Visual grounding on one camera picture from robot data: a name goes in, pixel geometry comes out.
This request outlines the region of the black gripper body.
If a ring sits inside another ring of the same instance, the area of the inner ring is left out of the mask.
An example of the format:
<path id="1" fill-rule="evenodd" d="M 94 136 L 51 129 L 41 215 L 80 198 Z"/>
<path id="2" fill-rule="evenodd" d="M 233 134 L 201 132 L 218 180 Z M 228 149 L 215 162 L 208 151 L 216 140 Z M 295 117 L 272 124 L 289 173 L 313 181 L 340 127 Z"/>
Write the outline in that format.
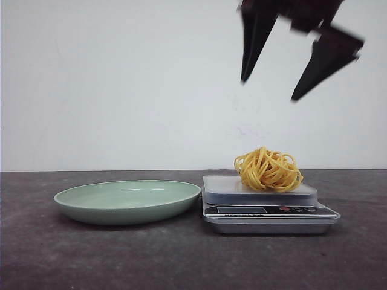
<path id="1" fill-rule="evenodd" d="M 341 4 L 342 1 L 242 1 L 239 9 L 273 10 L 289 19 L 292 29 L 306 34 L 316 31 L 339 43 L 358 44 L 361 49 L 363 39 L 331 24 Z"/>

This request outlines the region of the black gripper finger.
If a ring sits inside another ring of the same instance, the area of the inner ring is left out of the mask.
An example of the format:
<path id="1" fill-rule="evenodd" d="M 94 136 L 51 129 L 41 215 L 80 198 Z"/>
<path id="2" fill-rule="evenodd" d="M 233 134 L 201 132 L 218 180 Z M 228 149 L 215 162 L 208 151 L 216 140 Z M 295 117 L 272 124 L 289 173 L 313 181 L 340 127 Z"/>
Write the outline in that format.
<path id="1" fill-rule="evenodd" d="M 242 9 L 241 16 L 244 27 L 241 82 L 245 83 L 253 72 L 278 14 L 273 10 L 248 11 Z"/>
<path id="2" fill-rule="evenodd" d="M 311 58 L 293 91 L 291 100 L 300 100 L 325 79 L 357 60 L 359 50 L 357 43 L 339 43 L 329 39 L 315 41 Z"/>

